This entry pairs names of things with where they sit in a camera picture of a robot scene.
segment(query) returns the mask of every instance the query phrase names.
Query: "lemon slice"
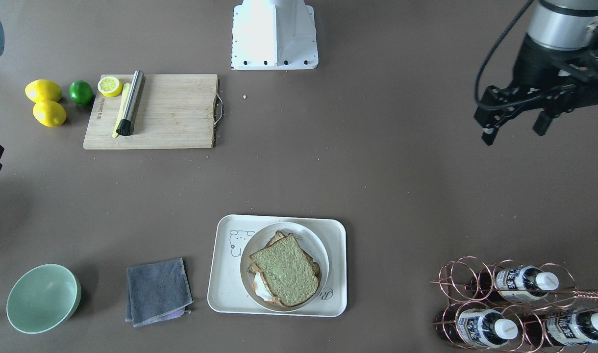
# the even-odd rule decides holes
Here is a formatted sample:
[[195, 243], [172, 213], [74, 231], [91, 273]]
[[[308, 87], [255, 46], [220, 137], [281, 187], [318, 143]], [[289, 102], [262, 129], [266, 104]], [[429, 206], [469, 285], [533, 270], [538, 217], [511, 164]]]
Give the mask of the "lemon slice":
[[123, 90], [123, 83], [114, 76], [105, 76], [99, 81], [98, 90], [105, 97], [115, 97]]

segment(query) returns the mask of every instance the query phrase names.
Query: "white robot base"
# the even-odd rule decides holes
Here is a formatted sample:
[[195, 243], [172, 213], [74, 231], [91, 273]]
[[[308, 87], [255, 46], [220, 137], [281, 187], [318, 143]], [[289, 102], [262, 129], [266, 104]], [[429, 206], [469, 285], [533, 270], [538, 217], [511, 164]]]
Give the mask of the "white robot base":
[[244, 0], [234, 8], [231, 68], [305, 70], [319, 64], [314, 9], [303, 0]]

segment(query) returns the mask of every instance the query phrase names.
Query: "toast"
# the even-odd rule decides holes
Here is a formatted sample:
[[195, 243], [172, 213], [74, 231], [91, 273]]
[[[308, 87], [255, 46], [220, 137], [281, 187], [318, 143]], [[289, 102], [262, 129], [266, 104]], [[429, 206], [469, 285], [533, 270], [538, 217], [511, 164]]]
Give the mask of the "toast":
[[260, 273], [266, 289], [275, 297], [274, 303], [285, 307], [305, 303], [319, 288], [315, 262], [308, 260], [294, 234], [282, 237], [276, 233], [272, 240], [270, 245], [249, 255], [250, 270]]
[[[281, 230], [277, 230], [275, 232], [275, 235], [273, 235], [273, 237], [268, 241], [268, 243], [266, 243], [265, 247], [272, 245], [273, 243], [275, 243], [276, 241], [278, 241], [279, 239], [282, 239], [284, 237], [286, 237], [286, 235], [283, 232], [281, 232]], [[308, 259], [308, 262], [310, 262], [310, 265], [314, 269], [315, 275], [317, 277], [320, 277], [321, 276], [321, 266], [319, 266], [319, 264], [316, 263], [314, 261], [314, 259], [312, 259], [312, 257], [310, 255], [308, 255], [307, 252], [305, 252], [305, 250], [301, 249], [301, 251], [303, 251], [303, 254], [305, 254], [305, 258]], [[258, 273], [258, 269], [256, 268], [256, 265], [252, 263], [247, 268], [247, 272], [254, 275], [254, 274]]]

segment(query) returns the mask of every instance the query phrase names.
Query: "bottle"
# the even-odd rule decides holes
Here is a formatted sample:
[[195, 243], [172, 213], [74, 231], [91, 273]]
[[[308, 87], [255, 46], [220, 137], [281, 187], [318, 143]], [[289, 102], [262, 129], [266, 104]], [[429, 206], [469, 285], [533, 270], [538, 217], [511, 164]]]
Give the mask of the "bottle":
[[437, 322], [449, 322], [435, 326], [442, 339], [477, 348], [499, 348], [519, 333], [514, 322], [493, 309], [464, 310], [458, 318], [454, 310], [447, 310], [444, 316], [443, 313], [438, 314], [434, 320], [434, 323]]
[[[525, 317], [525, 332], [532, 346], [585, 346], [598, 343], [598, 313], [595, 311], [582, 311], [573, 309], [551, 313], [547, 317], [538, 315], [543, 322], [530, 315]], [[544, 340], [543, 332], [548, 336]]]
[[[493, 288], [491, 275], [482, 272], [479, 281], [473, 277], [470, 288], [477, 294], [476, 299], [487, 295]], [[534, 266], [519, 266], [501, 269], [496, 272], [495, 289], [487, 299], [493, 303], [529, 303], [545, 298], [548, 291], [558, 288], [558, 277], [552, 272], [544, 272]]]

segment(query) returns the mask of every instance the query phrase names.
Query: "gray towel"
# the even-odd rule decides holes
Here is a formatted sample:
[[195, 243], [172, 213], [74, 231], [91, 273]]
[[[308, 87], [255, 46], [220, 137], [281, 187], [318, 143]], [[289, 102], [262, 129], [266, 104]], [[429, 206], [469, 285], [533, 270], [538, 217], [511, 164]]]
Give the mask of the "gray towel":
[[133, 266], [127, 269], [127, 315], [134, 327], [175, 319], [190, 311], [190, 286], [183, 259]]

